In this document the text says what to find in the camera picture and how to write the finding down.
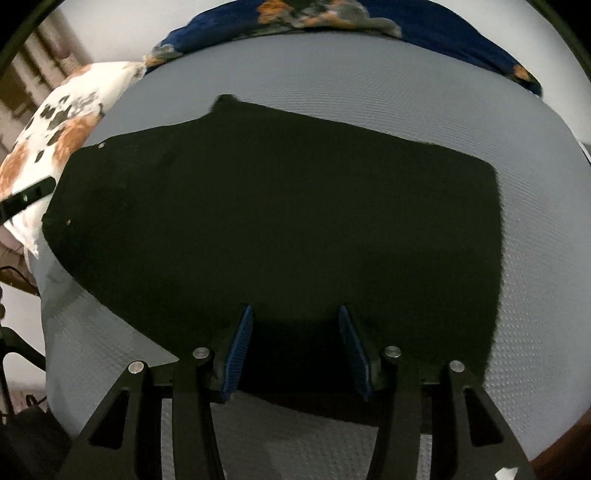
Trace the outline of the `white floral pillow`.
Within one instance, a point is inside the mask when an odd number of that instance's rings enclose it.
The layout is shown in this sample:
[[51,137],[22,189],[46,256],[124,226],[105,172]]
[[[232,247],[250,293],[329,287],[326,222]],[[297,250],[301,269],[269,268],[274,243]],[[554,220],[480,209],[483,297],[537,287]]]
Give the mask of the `white floral pillow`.
[[98,62],[67,77],[35,111],[2,162],[1,198],[47,177],[59,179],[69,157],[146,70],[143,62]]

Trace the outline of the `black pants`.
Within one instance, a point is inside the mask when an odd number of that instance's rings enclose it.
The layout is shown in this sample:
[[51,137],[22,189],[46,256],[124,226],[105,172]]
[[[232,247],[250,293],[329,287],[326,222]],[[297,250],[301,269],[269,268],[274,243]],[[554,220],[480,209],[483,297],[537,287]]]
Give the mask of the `black pants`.
[[65,270],[170,353],[242,313],[239,387],[370,420],[370,364],[349,319],[433,381],[483,376],[496,326],[495,169],[353,125],[218,97],[204,116],[74,153],[43,216]]

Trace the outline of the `grey textured mattress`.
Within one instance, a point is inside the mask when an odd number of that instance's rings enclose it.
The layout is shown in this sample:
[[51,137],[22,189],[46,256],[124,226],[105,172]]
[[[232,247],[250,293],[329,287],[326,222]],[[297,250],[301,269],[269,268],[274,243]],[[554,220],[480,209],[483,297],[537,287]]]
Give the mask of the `grey textured mattress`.
[[[590,165],[563,120],[498,75],[374,36],[314,33],[230,42],[162,66],[127,91],[83,147],[198,119],[218,97],[449,148],[496,171],[502,273],[483,376],[528,460],[590,406]],[[85,290],[41,238],[49,406],[74,442],[123,370],[177,356]],[[245,371],[243,362],[242,374]],[[211,406],[223,479],[370,479],[370,420],[280,406],[239,387]],[[162,473],[174,476],[171,402],[162,402]],[[418,473],[430,476],[424,425]]]

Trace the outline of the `blue floral blanket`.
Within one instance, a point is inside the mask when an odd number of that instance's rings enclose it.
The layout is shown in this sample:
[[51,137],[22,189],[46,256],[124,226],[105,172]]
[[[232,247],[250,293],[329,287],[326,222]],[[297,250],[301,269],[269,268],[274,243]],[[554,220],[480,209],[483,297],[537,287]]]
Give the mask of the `blue floral blanket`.
[[452,10],[433,1],[231,1],[170,31],[144,57],[153,70],[232,40],[339,30],[382,35],[499,74],[541,97],[541,83],[517,59]]

